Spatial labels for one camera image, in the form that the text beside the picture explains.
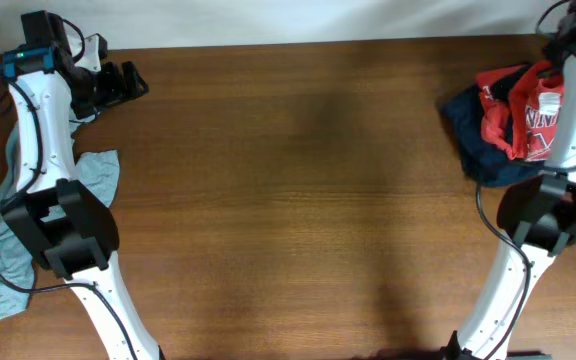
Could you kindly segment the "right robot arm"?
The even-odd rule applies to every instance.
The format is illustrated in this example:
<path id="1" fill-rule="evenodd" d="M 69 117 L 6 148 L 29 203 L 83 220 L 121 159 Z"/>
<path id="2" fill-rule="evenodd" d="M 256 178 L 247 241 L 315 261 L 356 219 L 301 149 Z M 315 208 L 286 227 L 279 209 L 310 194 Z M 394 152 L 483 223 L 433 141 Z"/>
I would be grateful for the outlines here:
<path id="1" fill-rule="evenodd" d="M 442 107 L 465 174 L 505 188 L 497 255 L 444 359 L 506 358 L 539 278 L 576 243 L 576 0 L 566 8 L 542 60 L 482 72 Z"/>

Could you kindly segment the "orange printed t-shirt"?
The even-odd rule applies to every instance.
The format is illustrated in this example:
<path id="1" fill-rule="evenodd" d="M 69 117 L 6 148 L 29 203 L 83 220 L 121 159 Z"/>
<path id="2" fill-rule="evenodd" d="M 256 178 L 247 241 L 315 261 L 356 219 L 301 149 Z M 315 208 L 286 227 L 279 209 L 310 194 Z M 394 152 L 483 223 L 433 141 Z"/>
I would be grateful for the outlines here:
<path id="1" fill-rule="evenodd" d="M 557 133 L 565 92 L 562 75 L 540 76 L 552 64 L 532 65 L 509 93 L 512 116 L 512 160 L 544 161 Z"/>

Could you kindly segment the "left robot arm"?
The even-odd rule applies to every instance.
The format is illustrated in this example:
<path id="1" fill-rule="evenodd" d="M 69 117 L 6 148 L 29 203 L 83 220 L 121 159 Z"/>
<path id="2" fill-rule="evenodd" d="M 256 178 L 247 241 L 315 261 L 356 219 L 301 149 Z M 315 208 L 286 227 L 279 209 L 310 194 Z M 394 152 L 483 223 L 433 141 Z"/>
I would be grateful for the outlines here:
<path id="1" fill-rule="evenodd" d="M 0 66 L 17 113 L 15 192 L 0 217 L 37 265 L 82 303 L 111 359 L 161 359 L 119 266 L 119 233 L 107 205 L 81 181 L 71 125 L 135 100 L 149 87 L 132 62 L 107 61 L 107 41 L 65 18 L 22 15 L 25 41 Z"/>

